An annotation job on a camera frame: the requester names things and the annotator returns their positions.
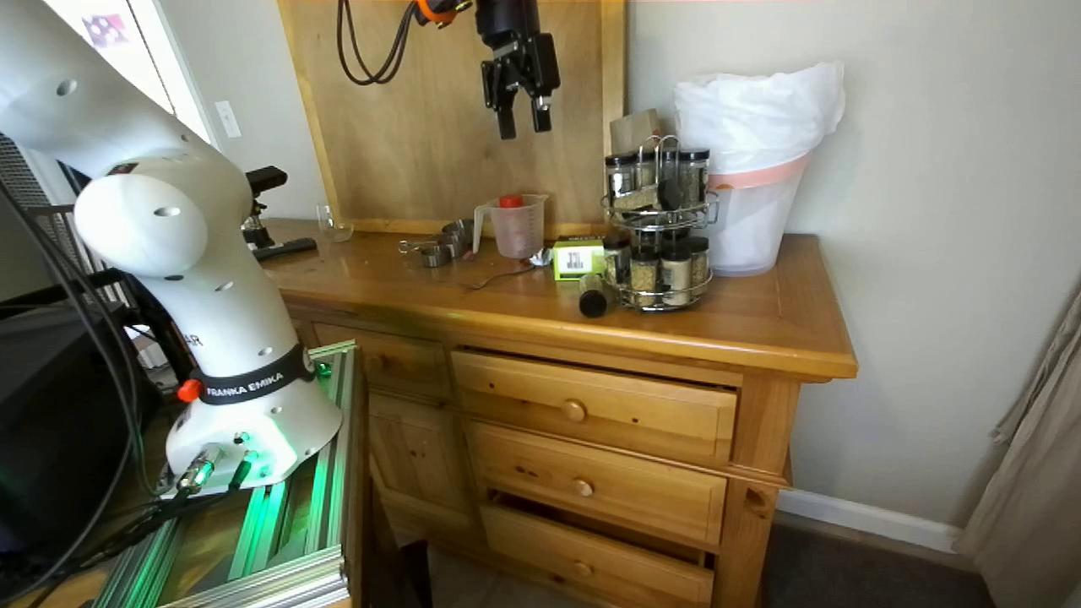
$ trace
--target measuring cup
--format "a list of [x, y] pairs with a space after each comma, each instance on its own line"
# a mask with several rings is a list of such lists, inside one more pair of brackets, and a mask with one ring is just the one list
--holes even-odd
[[525, 260], [544, 247], [544, 203], [546, 195], [522, 195], [522, 206], [501, 208], [491, 201], [473, 211], [473, 253], [480, 249], [480, 232], [484, 216], [492, 219], [495, 246], [499, 255]]

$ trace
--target red lid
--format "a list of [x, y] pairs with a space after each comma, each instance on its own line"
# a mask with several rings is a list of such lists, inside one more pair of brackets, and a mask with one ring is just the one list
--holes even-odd
[[184, 381], [184, 384], [176, 389], [176, 396], [185, 404], [190, 404], [199, 398], [200, 391], [202, 391], [202, 383], [196, 379], [190, 379]]
[[522, 200], [522, 195], [507, 195], [499, 197], [499, 209], [515, 209], [522, 207], [525, 202]]

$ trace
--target curtain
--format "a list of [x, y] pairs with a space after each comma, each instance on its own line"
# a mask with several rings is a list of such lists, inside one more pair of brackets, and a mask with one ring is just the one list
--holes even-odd
[[1081, 292], [996, 440], [1005, 458], [957, 548], [999, 608], [1060, 608], [1081, 582]]

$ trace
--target spice rack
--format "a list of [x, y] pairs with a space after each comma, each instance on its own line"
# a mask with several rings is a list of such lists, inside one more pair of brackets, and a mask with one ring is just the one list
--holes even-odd
[[604, 281], [626, 307], [677, 310], [697, 303], [712, 280], [709, 241], [690, 233], [717, 221], [717, 195], [706, 189], [708, 150], [682, 149], [671, 135], [650, 142], [605, 158]]

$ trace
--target wooden countertop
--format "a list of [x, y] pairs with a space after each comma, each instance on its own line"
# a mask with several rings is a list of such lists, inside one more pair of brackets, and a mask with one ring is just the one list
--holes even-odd
[[518, 267], [485, 240], [473, 261], [424, 268], [401, 255], [405, 235], [357, 233], [323, 239], [315, 222], [268, 220], [271, 237], [315, 237], [319, 251], [264, 264], [291, 307], [330, 309], [428, 330], [530, 336], [761, 368], [818, 379], [854, 378], [858, 365], [818, 248], [818, 238], [786, 235], [776, 267], [757, 277], [717, 277], [695, 307], [667, 314], [619, 309], [587, 319], [577, 283], [551, 269], [464, 286]]

